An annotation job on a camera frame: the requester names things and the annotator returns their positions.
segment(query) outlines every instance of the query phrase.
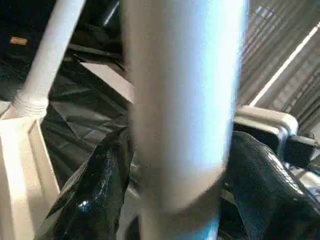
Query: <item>white pipe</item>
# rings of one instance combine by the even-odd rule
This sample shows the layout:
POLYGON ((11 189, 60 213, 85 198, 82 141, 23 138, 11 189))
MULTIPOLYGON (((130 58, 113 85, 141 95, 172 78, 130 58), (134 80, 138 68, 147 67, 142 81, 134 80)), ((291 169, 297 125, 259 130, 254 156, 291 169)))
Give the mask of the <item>white pipe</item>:
POLYGON ((57 0, 25 84, 13 103, 20 116, 44 115, 48 94, 86 0, 57 0))
POLYGON ((245 2, 125 1, 143 240, 217 234, 218 191, 202 213, 210 221, 176 213, 189 209, 225 169, 245 2))

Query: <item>black trash bag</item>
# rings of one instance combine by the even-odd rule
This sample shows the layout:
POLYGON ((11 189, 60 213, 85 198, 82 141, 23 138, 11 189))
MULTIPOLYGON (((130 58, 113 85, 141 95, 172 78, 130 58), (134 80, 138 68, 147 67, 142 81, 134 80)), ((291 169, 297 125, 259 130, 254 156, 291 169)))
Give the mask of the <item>black trash bag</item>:
POLYGON ((132 157, 128 128, 108 134, 65 183, 34 240, 115 240, 132 157))
POLYGON ((268 146, 233 132, 226 173, 250 239, 318 239, 319 202, 268 146))

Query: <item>white bar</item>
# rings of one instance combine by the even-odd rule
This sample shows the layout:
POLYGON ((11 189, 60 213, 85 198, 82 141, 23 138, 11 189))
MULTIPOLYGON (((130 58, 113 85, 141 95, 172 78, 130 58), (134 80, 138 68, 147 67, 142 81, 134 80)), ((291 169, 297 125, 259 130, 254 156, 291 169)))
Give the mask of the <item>white bar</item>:
MULTIPOLYGON (((169 216, 188 209, 225 170, 245 2, 125 1, 144 240, 191 239, 187 224, 183 232, 169 216)), ((218 194, 203 214, 216 211, 217 201, 218 194)), ((195 223, 206 227, 195 227, 193 237, 214 238, 218 212, 211 220, 195 223)))
POLYGON ((86 0, 58 0, 22 91, 14 106, 22 116, 39 115, 48 105, 48 94, 65 55, 86 0))

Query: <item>black plastic sheet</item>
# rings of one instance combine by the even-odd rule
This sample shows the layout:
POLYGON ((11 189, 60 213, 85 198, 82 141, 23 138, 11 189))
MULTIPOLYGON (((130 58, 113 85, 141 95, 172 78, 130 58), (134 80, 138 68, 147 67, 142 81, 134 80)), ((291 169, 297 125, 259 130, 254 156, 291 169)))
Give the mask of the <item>black plastic sheet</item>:
POLYGON ((116 239, 132 157, 127 128, 108 134, 64 185, 34 239, 116 239))
MULTIPOLYGON (((13 101, 30 63, 0 57, 0 100, 13 101)), ((41 129, 62 187, 104 137, 128 126, 128 102, 77 61, 63 62, 41 129)))
POLYGON ((319 202, 268 146, 235 131, 226 175, 250 239, 317 239, 319 202))

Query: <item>orange label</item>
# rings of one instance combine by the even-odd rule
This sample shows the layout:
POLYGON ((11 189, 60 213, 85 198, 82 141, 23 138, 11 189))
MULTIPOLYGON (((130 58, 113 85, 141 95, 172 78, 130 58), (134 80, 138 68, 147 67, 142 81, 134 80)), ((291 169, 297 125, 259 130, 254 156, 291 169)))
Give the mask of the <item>orange label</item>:
POLYGON ((18 44, 18 45, 27 45, 28 39, 12 36, 10 39, 11 44, 18 44))

